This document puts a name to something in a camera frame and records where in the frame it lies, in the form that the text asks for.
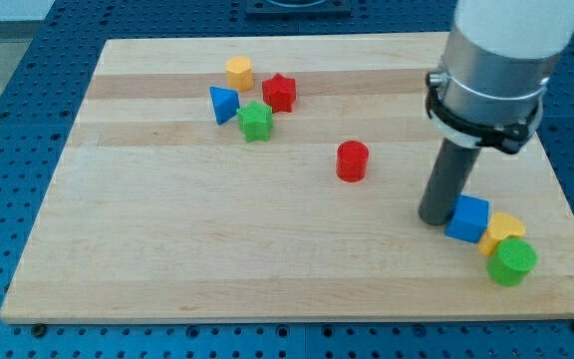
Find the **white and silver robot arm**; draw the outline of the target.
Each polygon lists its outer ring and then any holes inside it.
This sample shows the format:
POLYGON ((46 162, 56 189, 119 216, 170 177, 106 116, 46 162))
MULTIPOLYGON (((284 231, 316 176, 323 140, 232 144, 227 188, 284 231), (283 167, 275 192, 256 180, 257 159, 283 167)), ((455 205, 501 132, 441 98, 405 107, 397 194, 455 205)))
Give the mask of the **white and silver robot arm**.
POLYGON ((574 0, 459 0, 426 111, 466 149, 514 155, 543 113, 550 76, 574 33, 574 0))

